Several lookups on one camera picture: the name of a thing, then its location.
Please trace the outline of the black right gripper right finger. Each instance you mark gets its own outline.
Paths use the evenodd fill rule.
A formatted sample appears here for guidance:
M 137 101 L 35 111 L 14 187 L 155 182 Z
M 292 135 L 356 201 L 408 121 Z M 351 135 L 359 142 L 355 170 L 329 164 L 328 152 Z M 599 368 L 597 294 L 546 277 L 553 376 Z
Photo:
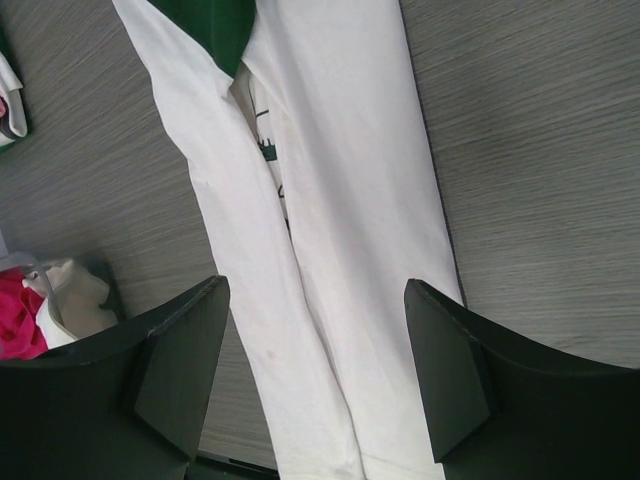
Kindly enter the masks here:
M 571 355 L 418 279 L 406 321 L 431 450 L 449 479 L 635 479 L 639 373 Z

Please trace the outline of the white and green raglan shirt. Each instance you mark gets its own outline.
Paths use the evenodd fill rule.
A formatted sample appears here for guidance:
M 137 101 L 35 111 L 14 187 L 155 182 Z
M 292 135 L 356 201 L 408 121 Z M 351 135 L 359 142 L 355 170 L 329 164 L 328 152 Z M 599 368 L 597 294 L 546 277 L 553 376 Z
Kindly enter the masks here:
M 440 479 L 408 280 L 461 297 L 400 5 L 118 1 L 284 479 Z

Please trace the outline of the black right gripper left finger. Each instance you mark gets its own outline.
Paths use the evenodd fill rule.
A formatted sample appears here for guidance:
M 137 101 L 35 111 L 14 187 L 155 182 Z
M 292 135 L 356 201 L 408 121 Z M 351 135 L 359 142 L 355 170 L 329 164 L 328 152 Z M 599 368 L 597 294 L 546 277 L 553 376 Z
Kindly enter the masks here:
M 211 277 L 33 360 L 1 365 L 5 479 L 181 479 L 199 448 L 230 303 Z

